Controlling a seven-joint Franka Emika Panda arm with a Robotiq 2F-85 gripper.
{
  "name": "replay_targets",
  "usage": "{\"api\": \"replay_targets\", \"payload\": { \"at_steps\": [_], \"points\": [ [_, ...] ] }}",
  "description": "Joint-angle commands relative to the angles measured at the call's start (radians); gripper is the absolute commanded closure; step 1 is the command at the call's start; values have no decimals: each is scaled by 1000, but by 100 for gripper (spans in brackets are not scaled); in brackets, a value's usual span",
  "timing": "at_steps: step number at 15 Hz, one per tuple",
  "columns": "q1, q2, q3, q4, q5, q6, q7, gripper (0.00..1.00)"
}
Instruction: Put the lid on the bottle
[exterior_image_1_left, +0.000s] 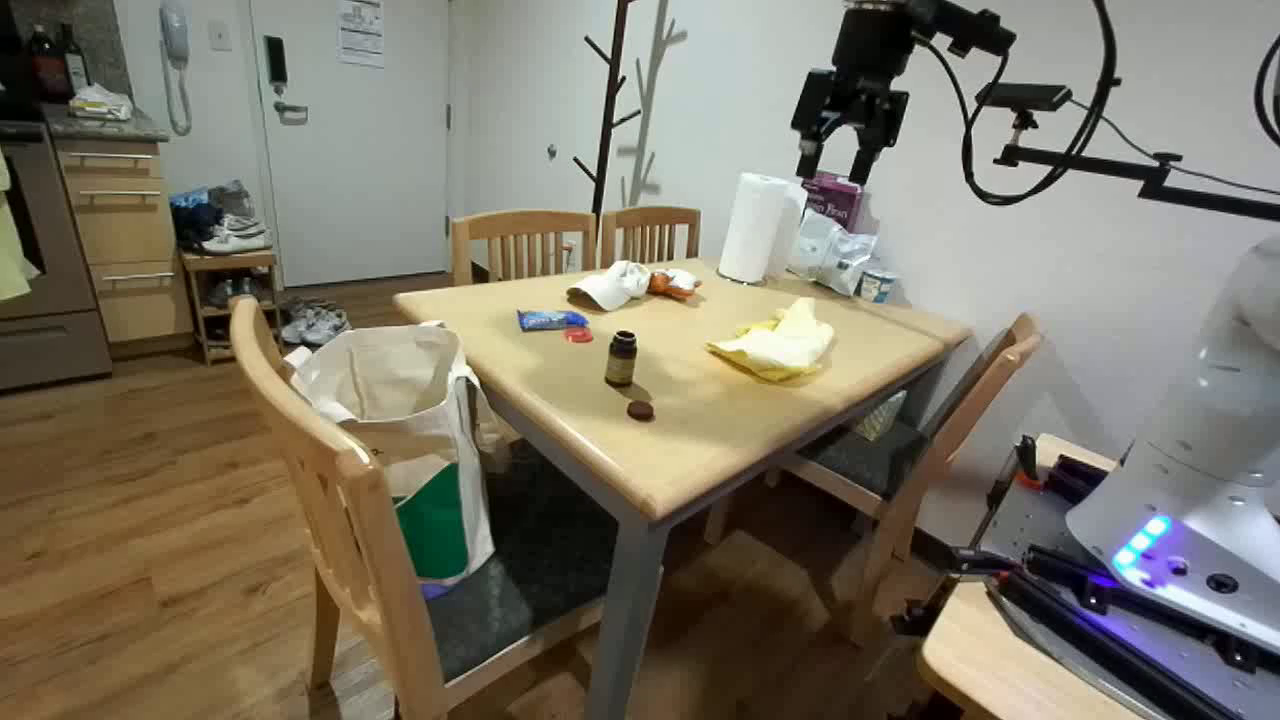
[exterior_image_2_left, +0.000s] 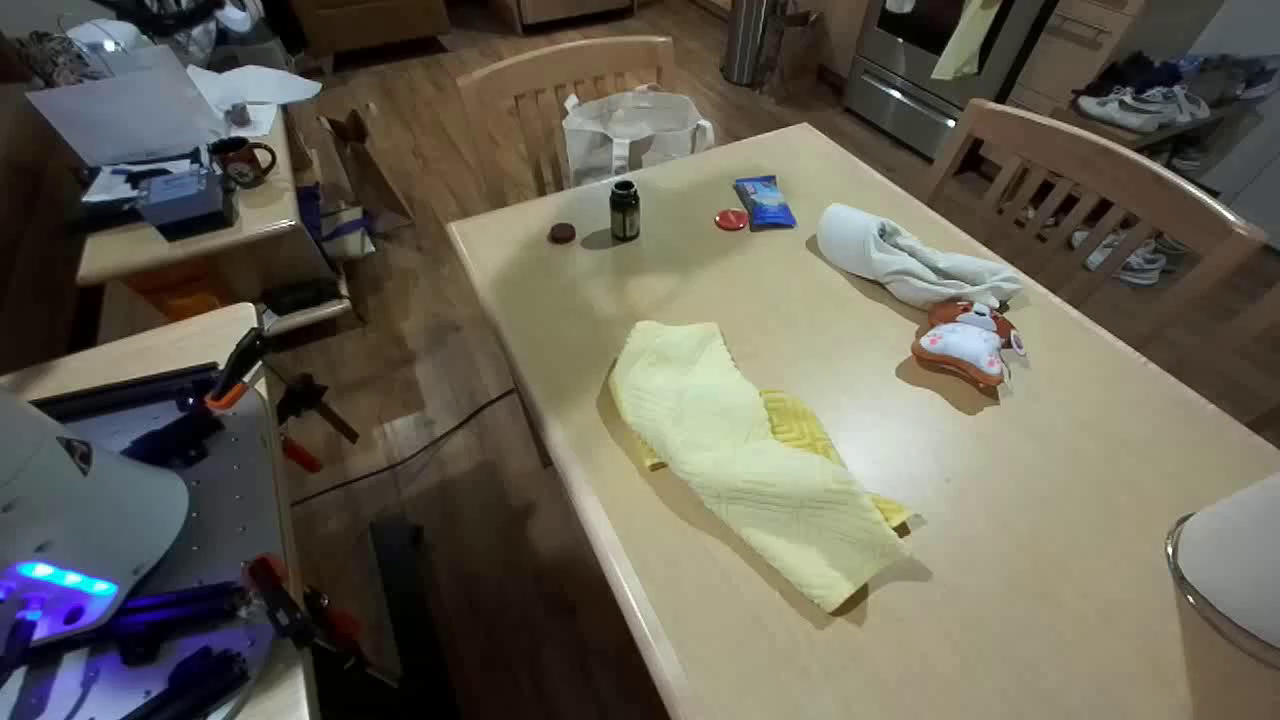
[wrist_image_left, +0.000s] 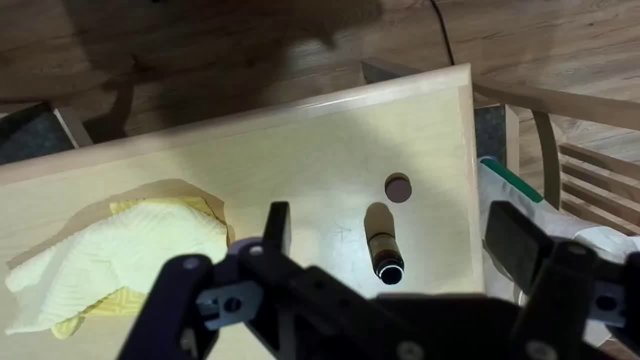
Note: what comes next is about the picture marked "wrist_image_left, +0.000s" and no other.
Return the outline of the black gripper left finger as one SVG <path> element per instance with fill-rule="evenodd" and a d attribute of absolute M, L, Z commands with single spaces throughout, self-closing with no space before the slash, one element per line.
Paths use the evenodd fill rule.
<path fill-rule="evenodd" d="M 288 251 L 290 245 L 290 203 L 272 201 L 261 234 L 261 241 L 272 251 Z"/>

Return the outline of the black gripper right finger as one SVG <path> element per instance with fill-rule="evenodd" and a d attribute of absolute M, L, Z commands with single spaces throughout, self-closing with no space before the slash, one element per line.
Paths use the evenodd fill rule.
<path fill-rule="evenodd" d="M 554 239 L 510 201 L 492 201 L 483 232 L 485 249 L 527 293 Z"/>

